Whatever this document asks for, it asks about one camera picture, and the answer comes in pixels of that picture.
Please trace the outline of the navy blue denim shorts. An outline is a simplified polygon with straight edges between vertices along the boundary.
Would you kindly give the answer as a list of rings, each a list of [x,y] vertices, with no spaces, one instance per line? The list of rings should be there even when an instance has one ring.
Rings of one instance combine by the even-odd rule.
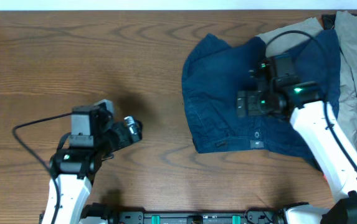
[[[269,47],[260,37],[231,47],[209,34],[189,54],[183,67],[184,110],[194,146],[199,153],[266,149],[317,163],[302,137],[288,122],[266,116],[239,118],[236,95],[254,90],[250,78]],[[289,49],[302,81],[316,81],[327,93],[334,114],[339,113],[341,56],[335,30]]]

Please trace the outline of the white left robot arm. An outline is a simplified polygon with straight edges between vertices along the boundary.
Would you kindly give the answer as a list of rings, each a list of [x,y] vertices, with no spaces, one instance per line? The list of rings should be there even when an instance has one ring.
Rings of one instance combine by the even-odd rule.
[[[115,122],[105,115],[73,114],[71,132],[50,160],[49,198],[43,223],[117,223],[104,205],[87,205],[95,174],[115,151],[141,141],[143,125],[132,116]]]

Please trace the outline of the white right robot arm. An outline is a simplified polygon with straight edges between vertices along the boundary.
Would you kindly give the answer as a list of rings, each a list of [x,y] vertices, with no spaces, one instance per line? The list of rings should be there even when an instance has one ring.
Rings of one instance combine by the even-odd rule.
[[[310,148],[334,199],[332,208],[287,206],[275,223],[357,223],[357,153],[316,82],[301,82],[291,61],[263,61],[251,72],[255,90],[239,91],[237,114],[287,120]]]

